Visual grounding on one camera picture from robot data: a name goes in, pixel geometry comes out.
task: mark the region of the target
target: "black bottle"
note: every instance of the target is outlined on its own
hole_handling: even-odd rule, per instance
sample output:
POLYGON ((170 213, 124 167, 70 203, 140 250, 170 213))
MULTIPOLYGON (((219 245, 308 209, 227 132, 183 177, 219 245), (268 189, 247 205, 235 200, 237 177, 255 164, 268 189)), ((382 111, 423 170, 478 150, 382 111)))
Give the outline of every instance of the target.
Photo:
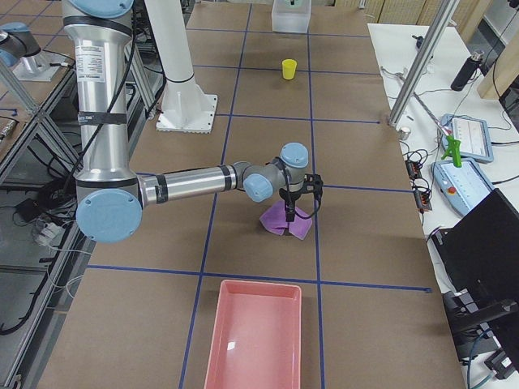
POLYGON ((484 52, 482 50, 476 50, 470 57, 467 58, 456 78, 451 84, 453 91, 461 91, 465 85, 469 82, 470 78, 474 75, 474 72, 479 68, 483 61, 484 52))

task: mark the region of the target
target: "green object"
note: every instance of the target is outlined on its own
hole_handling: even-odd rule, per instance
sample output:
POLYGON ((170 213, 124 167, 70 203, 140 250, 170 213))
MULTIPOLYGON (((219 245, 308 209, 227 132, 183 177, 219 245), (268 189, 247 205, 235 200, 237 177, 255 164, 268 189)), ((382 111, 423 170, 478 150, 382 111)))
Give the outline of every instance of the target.
POLYGON ((448 146, 445 150, 444 155, 441 157, 442 160, 447 158, 448 156, 452 157, 453 164, 457 168, 461 167, 461 155, 460 155, 460 145, 461 141, 458 139, 454 139, 452 135, 447 135, 448 146))

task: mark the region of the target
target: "metal frame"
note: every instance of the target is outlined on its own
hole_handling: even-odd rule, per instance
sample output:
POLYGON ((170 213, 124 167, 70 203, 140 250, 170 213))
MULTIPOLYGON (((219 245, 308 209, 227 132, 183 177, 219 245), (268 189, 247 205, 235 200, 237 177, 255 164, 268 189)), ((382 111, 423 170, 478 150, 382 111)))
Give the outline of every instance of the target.
POLYGON ((404 85, 398 94, 397 100, 392 107, 391 114, 388 118, 388 124, 395 127, 402 114, 404 113, 405 107, 409 104, 410 98, 413 96, 414 90, 416 89, 418 82, 422 78, 422 74, 427 67, 427 63, 435 50, 435 47, 440 42, 441 37, 444 34, 445 28, 448 26, 448 22, 454 15, 454 11, 457 8, 460 0, 443 0, 432 25, 429 27, 427 34, 422 43, 422 47, 418 52, 418 55, 411 65, 409 75, 405 78, 404 85))

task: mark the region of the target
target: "white container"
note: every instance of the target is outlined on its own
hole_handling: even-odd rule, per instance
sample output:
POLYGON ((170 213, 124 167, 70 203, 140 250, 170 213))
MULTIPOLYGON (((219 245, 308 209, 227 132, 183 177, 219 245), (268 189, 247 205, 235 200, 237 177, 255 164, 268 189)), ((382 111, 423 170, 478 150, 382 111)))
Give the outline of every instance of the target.
POLYGON ((277 32, 306 33, 310 23, 311 0, 274 0, 272 30, 277 32))

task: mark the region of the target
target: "pink tray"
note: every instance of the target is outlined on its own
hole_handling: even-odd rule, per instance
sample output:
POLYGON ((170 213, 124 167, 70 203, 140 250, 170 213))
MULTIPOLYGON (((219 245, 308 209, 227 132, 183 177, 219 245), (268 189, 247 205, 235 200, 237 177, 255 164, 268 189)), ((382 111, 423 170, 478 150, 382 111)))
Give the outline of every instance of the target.
POLYGON ((205 389, 299 389, 301 289, 224 280, 205 389))

